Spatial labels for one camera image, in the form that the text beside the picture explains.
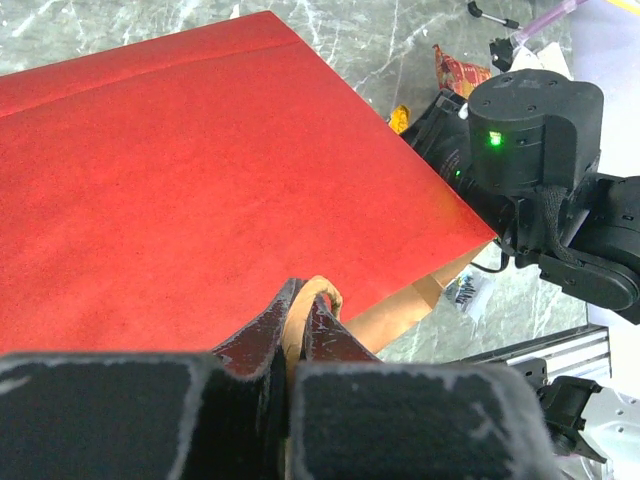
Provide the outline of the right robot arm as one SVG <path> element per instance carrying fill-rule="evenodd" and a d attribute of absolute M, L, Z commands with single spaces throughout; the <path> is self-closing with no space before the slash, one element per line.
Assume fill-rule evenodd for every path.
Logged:
<path fill-rule="evenodd" d="M 547 70 L 442 89 L 403 140 L 494 231 L 503 264 L 639 320 L 639 180 L 599 171 L 604 96 Z"/>

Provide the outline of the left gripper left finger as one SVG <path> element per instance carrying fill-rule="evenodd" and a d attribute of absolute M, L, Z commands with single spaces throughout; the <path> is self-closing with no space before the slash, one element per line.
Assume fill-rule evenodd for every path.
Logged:
<path fill-rule="evenodd" d="M 281 334 L 302 281 L 209 351 L 1 359 L 5 479 L 279 479 Z"/>

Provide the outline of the white mints sachet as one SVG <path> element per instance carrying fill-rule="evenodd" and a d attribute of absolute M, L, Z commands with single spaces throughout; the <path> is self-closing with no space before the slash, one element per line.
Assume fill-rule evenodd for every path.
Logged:
<path fill-rule="evenodd" d="M 456 309 L 479 321 L 493 294 L 495 281 L 487 275 L 464 270 L 444 289 L 444 295 Z"/>

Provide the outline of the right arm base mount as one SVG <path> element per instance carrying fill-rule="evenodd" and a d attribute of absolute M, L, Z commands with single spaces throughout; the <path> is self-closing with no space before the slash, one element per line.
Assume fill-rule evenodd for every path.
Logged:
<path fill-rule="evenodd" d="M 579 455 L 604 464 L 606 459 L 588 443 L 583 417 L 588 402 L 603 388 L 593 380 L 559 376 L 548 381 L 544 359 L 532 358 L 512 364 L 534 389 L 540 402 L 554 452 L 561 456 Z"/>

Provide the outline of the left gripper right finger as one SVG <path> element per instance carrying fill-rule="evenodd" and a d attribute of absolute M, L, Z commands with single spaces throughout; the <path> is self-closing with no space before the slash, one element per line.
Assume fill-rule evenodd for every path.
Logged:
<path fill-rule="evenodd" d="M 340 362 L 296 369 L 294 479 L 555 479 L 533 389 L 500 364 Z"/>

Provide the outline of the red candy snack bag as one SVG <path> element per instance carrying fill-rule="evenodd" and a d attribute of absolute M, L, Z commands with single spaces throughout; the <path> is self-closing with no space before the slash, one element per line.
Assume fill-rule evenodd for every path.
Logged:
<path fill-rule="evenodd" d="M 451 90 L 468 99 L 477 86 L 492 77 L 488 68 L 459 61 L 444 53 L 438 44 L 435 44 L 433 49 L 436 78 L 440 89 Z"/>

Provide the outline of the red paper bag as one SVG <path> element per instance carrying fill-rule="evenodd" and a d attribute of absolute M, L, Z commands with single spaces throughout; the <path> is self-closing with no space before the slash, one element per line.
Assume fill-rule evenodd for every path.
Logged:
<path fill-rule="evenodd" d="M 6 353 L 213 347 L 315 275 L 380 342 L 491 238 L 270 12 L 1 80 Z"/>

